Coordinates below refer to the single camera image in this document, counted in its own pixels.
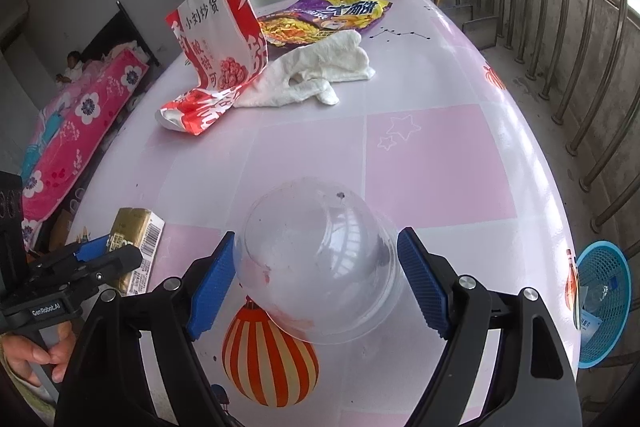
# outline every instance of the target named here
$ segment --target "table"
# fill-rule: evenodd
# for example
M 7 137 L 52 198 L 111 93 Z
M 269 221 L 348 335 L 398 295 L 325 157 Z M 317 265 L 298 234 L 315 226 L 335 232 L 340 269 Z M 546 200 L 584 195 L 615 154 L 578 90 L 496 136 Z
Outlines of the table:
M 69 239 L 83 227 L 91 237 L 108 233 L 121 206 L 151 208 L 167 222 L 150 281 L 155 287 L 209 255 L 226 230 L 240 230 L 251 204 L 268 190 L 318 176 L 348 186 L 398 229 L 414 227 L 429 251 L 485 287 L 538 289 L 575 372 L 580 335 L 565 296 L 567 251 L 574 247 L 542 150 L 495 72 L 431 1 L 390 1 L 392 8 L 362 39 L 377 74 L 335 85 L 335 107 L 311 99 L 283 108 L 235 108 L 199 137 L 168 131 L 154 112 L 196 85 L 195 71 L 180 56 L 113 141 Z M 284 384 L 274 383 L 276 369 L 261 365 L 258 382 L 248 383 L 241 361 L 251 341 L 239 341 L 235 362 L 228 353 L 222 357 L 226 330 L 244 302 L 234 281 L 214 327 L 194 346 L 209 381 L 226 390 L 230 413 L 247 426 L 403 426 L 444 347 L 404 291 L 373 332 L 347 344 L 314 346 L 319 378 L 315 387 L 314 375 L 307 378 L 306 394 L 300 391 L 305 377 L 295 371 L 285 373 Z M 491 331 L 464 421 L 481 411 L 497 344 Z M 287 357 L 281 353 L 284 362 Z M 254 399 L 277 391 L 287 407 L 267 409 L 243 396 L 223 362 Z M 157 367 L 148 365 L 152 390 L 161 396 Z M 163 414 L 166 409 L 159 406 Z

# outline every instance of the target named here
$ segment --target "striped hot air balloon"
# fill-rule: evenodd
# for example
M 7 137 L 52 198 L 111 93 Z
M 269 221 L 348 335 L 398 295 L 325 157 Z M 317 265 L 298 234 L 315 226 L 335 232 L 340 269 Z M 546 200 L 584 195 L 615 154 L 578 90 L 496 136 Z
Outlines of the striped hot air balloon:
M 226 332 L 222 363 L 240 393 L 268 407 L 298 403 L 318 382 L 311 344 L 282 331 L 249 297 Z

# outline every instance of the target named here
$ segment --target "snack bag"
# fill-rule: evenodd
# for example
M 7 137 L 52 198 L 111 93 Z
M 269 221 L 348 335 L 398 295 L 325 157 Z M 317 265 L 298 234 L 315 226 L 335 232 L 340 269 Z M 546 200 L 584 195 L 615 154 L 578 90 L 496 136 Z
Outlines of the snack bag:
M 339 30 L 363 30 L 391 5 L 385 0 L 299 0 L 258 22 L 271 44 L 312 44 Z
M 267 65 L 266 42 L 249 0 L 186 0 L 166 21 L 198 72 L 198 87 L 164 104 L 156 120 L 198 135 Z

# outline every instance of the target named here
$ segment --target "bed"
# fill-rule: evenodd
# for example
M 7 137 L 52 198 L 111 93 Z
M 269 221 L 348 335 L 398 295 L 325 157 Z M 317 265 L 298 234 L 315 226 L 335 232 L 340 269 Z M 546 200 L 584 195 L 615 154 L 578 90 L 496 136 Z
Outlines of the bed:
M 122 4 L 117 6 L 116 15 L 81 53 L 86 64 L 82 77 L 38 115 L 22 172 L 22 237 L 27 248 L 35 249 L 43 224 L 67 195 L 88 183 L 99 162 L 94 157 L 99 156 L 98 147 L 117 133 L 132 94 L 148 86 L 146 79 L 142 84 L 150 64 L 160 67 Z M 136 46 L 126 45 L 134 41 Z

